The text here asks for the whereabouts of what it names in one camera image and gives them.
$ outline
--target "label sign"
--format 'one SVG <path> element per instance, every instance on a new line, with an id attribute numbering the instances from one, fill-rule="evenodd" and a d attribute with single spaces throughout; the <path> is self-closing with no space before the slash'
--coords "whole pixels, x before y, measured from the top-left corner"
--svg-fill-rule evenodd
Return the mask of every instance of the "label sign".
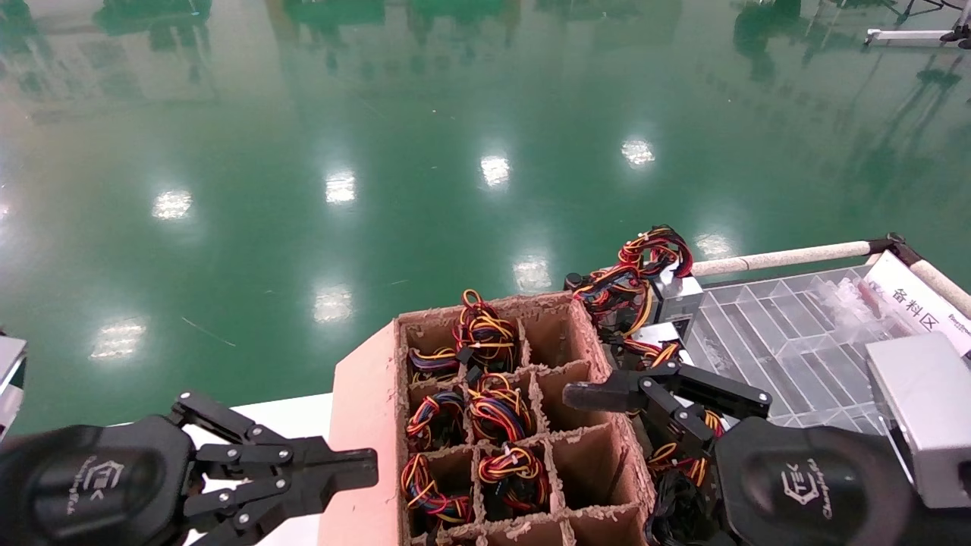
<path id="1" fill-rule="evenodd" d="M 914 331 L 940 331 L 959 353 L 971 353 L 971 321 L 914 274 L 897 256 L 884 252 L 863 278 L 894 315 Z"/>

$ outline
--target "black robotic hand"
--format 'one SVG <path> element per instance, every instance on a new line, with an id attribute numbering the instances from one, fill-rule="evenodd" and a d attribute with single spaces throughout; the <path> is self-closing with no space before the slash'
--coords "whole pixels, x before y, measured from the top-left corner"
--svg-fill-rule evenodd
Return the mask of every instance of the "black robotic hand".
<path id="1" fill-rule="evenodd" d="M 721 437 L 672 394 L 742 421 Z M 765 421 L 771 397 L 672 361 L 571 383 L 566 405 L 637 412 L 652 443 L 704 458 L 703 483 L 658 473 L 651 544 L 680 546 L 971 546 L 971 509 L 927 508 L 890 442 L 835 427 Z"/>
<path id="2" fill-rule="evenodd" d="M 196 450 L 185 425 L 229 444 Z M 243 480 L 202 494 L 209 479 Z M 283 521 L 326 509 L 337 492 L 378 483 L 374 450 L 334 452 L 283 438 L 196 392 L 166 417 L 74 426 L 0 446 L 0 546 L 250 545 Z"/>

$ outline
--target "bundled cable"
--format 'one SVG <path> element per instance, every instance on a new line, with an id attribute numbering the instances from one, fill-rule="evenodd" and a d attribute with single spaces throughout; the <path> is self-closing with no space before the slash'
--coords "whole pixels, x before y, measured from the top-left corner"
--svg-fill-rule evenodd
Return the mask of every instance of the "bundled cable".
<path id="1" fill-rule="evenodd" d="M 502 375 L 484 375 L 478 388 L 469 389 L 469 394 L 469 415 L 476 440 L 518 442 L 536 431 L 519 389 L 512 389 Z"/>
<path id="2" fill-rule="evenodd" d="M 428 459 L 421 453 L 411 457 L 405 464 L 401 473 L 401 493 L 408 500 L 409 508 L 441 520 L 443 526 L 462 525 L 472 521 L 470 495 L 442 495 L 428 470 Z"/>
<path id="3" fill-rule="evenodd" d="M 721 417 L 711 410 L 705 410 L 705 425 L 715 433 L 716 438 L 724 434 Z M 660 472 L 675 468 L 681 470 L 695 486 L 701 487 L 705 483 L 705 476 L 708 474 L 708 468 L 711 466 L 711 462 L 706 458 L 687 458 L 678 461 L 675 459 L 677 451 L 678 444 L 674 442 L 664 444 L 657 448 L 648 458 L 648 470 L 656 475 Z"/>
<path id="4" fill-rule="evenodd" d="M 705 517 L 704 495 L 677 470 L 655 476 L 657 496 L 654 509 L 644 522 L 644 538 L 651 546 L 707 544 L 711 534 Z"/>
<path id="5" fill-rule="evenodd" d="M 532 450 L 508 444 L 503 448 L 500 455 L 482 458 L 479 479 L 495 486 L 493 497 L 501 498 L 511 516 L 544 510 L 550 501 L 550 478 L 543 462 Z"/>
<path id="6" fill-rule="evenodd" d="M 462 396 L 453 391 L 430 394 L 408 420 L 405 434 L 416 450 L 441 449 L 462 442 Z"/>
<path id="7" fill-rule="evenodd" d="M 452 330 L 455 349 L 472 351 L 470 363 L 475 362 L 486 371 L 511 372 L 516 367 L 517 328 L 485 303 L 478 292 L 466 289 L 462 293 L 462 313 Z"/>
<path id="8" fill-rule="evenodd" d="M 431 355 L 423 355 L 414 347 L 408 350 L 408 362 L 412 365 L 412 382 L 438 378 L 451 379 L 458 373 L 455 349 L 441 347 Z"/>
<path id="9" fill-rule="evenodd" d="M 655 226 L 624 243 L 618 251 L 618 262 L 591 272 L 574 290 L 574 297 L 584 303 L 598 328 L 607 326 L 607 318 L 617 311 L 631 309 L 634 316 L 630 324 L 612 324 L 621 327 L 620 335 L 626 338 L 648 320 L 653 305 L 650 278 L 676 262 L 675 277 L 684 278 L 691 273 L 694 258 L 687 243 L 670 226 Z"/>
<path id="10" fill-rule="evenodd" d="M 681 350 L 681 342 L 665 342 L 663 347 L 658 347 L 651 343 L 634 341 L 628 337 L 627 339 L 623 340 L 623 348 L 628 353 L 637 355 L 641 358 L 637 365 L 637 370 L 641 371 L 648 368 L 658 367 L 673 358 L 674 355 Z"/>

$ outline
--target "cardboard box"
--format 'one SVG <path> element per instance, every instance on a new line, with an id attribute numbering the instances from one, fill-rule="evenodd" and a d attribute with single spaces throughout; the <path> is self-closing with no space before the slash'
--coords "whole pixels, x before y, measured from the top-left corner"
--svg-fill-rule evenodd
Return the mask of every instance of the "cardboard box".
<path id="1" fill-rule="evenodd" d="M 489 302 L 519 327 L 519 367 L 506 374 L 520 387 L 536 417 L 537 433 L 519 442 L 542 455 L 552 486 L 548 512 L 513 520 L 486 518 L 483 484 L 475 468 L 496 447 L 466 443 L 428 453 L 441 483 L 471 487 L 474 521 L 445 529 L 434 543 L 475 546 L 641 546 L 642 525 L 654 489 L 630 419 L 623 414 L 581 412 L 562 402 L 573 381 L 602 382 L 610 374 L 582 304 L 569 292 L 512 296 Z M 322 516 L 321 546 L 425 546 L 425 529 L 407 509 L 399 478 L 410 456 L 405 423 L 430 392 L 453 389 L 468 401 L 461 378 L 411 383 L 409 347 L 432 351 L 453 344 L 461 307 L 401 315 L 338 364 L 330 444 L 334 449 L 373 447 L 379 454 L 376 487 L 334 496 Z M 611 484 L 616 483 L 611 491 Z"/>

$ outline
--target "gray metal box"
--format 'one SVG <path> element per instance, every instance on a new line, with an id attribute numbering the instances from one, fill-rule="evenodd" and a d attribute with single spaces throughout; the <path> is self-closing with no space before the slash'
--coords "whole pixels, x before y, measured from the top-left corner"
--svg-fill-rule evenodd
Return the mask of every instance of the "gray metal box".
<path id="1" fill-rule="evenodd" d="M 971 370 L 941 332 L 866 346 L 882 430 L 928 508 L 969 507 Z"/>
<path id="2" fill-rule="evenodd" d="M 668 271 L 651 279 L 651 286 L 655 302 L 649 314 L 650 322 L 673 324 L 679 337 L 687 341 L 691 335 L 691 323 L 701 309 L 705 291 L 693 276 L 679 279 Z"/>

